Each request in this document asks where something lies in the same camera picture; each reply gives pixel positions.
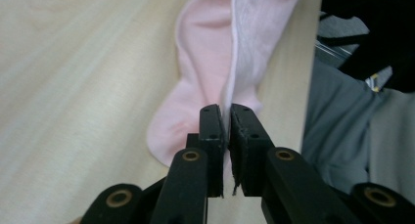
gray fabric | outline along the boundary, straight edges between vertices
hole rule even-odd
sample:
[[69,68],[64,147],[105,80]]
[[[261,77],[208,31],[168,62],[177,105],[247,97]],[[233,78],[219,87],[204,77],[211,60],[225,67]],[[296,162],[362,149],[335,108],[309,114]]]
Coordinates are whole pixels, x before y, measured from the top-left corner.
[[315,61],[301,153],[327,184],[349,193],[369,181],[369,122],[384,98]]
[[385,92],[370,126],[370,180],[415,203],[415,93]]

sock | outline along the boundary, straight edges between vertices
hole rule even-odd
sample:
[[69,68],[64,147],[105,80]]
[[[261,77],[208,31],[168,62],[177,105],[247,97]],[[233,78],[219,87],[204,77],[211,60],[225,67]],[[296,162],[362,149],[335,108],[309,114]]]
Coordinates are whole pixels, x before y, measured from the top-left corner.
[[221,105],[226,129],[232,103],[261,109],[256,88],[297,1],[232,0],[232,66]]
[[199,110],[219,104],[231,66],[231,0],[190,0],[176,22],[181,79],[161,104],[147,132],[151,153],[169,166],[199,132]]

wooden table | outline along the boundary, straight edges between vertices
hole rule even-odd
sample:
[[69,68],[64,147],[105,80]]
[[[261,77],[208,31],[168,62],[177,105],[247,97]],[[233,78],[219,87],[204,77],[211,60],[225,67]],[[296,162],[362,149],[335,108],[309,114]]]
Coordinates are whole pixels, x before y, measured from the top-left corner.
[[[179,78],[187,0],[0,0],[1,223],[68,223],[117,183],[165,176],[146,129]],[[320,0],[299,0],[259,89],[276,146],[300,149]],[[209,223],[263,223],[260,199],[209,200]]]

screw hole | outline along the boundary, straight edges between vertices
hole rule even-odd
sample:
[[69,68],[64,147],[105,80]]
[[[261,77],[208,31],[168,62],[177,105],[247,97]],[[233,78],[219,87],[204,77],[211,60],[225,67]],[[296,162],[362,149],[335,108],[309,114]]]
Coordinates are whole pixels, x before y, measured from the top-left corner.
[[364,195],[369,201],[380,206],[393,207],[396,205],[396,200],[393,196],[378,188],[366,188]]
[[277,152],[276,156],[282,160],[293,160],[294,155],[287,151],[279,151]]
[[128,204],[132,199],[132,194],[128,190],[118,190],[107,197],[107,206],[121,207]]
[[195,161],[199,159],[199,154],[196,152],[187,152],[183,154],[183,159],[187,161]]

